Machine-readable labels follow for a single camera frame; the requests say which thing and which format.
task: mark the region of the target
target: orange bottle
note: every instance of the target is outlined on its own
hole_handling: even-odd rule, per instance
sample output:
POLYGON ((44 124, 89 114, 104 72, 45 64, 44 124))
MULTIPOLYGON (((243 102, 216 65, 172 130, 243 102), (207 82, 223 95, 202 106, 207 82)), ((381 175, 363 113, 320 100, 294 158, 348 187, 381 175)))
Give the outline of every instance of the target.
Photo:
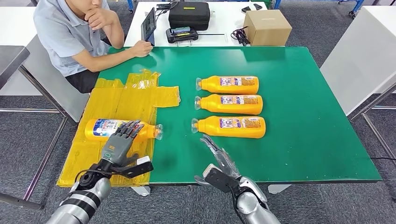
MULTIPOLYGON (((107 141, 117 128, 128 122, 128 120, 116 120, 116 119, 91 119, 85 126, 85 137, 89 140, 96 141, 107 141)), ((163 137, 163 126, 149 125, 144 121, 140 124, 144 124, 144 127, 137 134, 135 141, 143 141, 147 139, 156 138, 161 140, 163 137)))
POLYGON ((262 110, 262 98, 259 95, 217 95, 195 97, 195 109, 207 109, 219 113, 244 113, 257 115, 262 110))
POLYGON ((256 94, 259 90, 259 79, 255 76, 212 76, 197 78, 198 90, 207 90, 214 93, 256 94))
POLYGON ((265 121, 262 117, 216 117, 192 119, 191 131, 204 132, 213 136, 262 138, 265 134, 265 121))

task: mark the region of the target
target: tablet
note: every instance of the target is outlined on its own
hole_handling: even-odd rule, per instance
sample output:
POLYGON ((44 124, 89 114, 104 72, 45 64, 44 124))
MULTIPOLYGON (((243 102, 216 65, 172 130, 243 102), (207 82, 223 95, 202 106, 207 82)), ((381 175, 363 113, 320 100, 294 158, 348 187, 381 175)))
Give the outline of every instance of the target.
POLYGON ((156 14, 154 7, 141 24, 141 40, 149 41, 154 46, 154 30, 156 29, 156 14))

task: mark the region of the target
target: light blue shirt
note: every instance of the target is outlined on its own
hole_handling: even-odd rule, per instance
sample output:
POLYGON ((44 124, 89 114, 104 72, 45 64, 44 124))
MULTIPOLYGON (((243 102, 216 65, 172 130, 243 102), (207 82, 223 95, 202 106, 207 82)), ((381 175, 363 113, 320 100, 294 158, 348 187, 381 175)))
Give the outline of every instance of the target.
MULTIPOLYGON (((109 9, 107 0, 102 0, 102 8, 109 9)), ((41 44, 52 64, 65 77, 87 69, 72 56, 84 49, 92 56, 106 55, 109 51, 109 45, 100 40, 100 30, 93 31, 88 22, 72 12, 65 0, 40 0, 33 18, 41 44)))

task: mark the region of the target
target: man's hand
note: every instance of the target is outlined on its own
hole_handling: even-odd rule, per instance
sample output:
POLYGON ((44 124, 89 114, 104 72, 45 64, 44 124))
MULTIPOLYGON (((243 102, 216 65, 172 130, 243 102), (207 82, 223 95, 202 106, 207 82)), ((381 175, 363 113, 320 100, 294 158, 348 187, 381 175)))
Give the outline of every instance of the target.
POLYGON ((151 52, 152 49, 153 46, 151 46, 150 42, 138 41, 128 50, 130 50, 135 57, 145 57, 151 52))
POLYGON ((117 21, 117 14, 104 8, 94 8, 85 14, 85 20, 89 22, 92 30, 98 30, 117 21))

